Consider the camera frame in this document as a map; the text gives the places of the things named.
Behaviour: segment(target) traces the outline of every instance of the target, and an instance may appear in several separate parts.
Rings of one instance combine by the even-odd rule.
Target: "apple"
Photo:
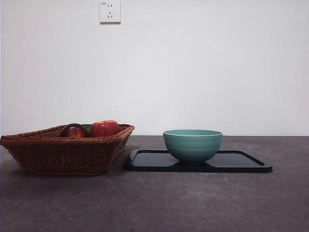
[[[87,130],[81,124],[71,123],[66,125],[60,134],[61,137],[77,137],[85,138],[87,137]]]
[[[120,132],[118,123],[114,120],[105,120],[95,122],[90,129],[91,137],[105,137],[117,134]]]

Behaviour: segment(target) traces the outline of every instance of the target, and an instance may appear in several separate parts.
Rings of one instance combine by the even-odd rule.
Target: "concrete floor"
[[[130,172],[131,136],[98,177],[27,177],[1,148],[1,232],[308,232],[309,137],[224,137],[273,165],[266,174]]]

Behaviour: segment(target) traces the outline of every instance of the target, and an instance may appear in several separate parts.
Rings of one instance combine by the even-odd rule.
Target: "rectangular tray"
[[[236,150],[219,150],[203,164],[180,163],[167,150],[134,150],[125,167],[137,172],[269,173],[272,166]]]

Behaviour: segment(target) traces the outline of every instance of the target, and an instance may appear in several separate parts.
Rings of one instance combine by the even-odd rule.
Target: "green bowl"
[[[185,164],[200,164],[219,150],[223,134],[212,130],[168,130],[163,132],[170,154]]]

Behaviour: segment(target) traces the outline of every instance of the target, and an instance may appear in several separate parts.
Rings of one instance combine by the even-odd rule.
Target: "electrical outlet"
[[[100,23],[121,23],[119,0],[106,0],[100,3]]]

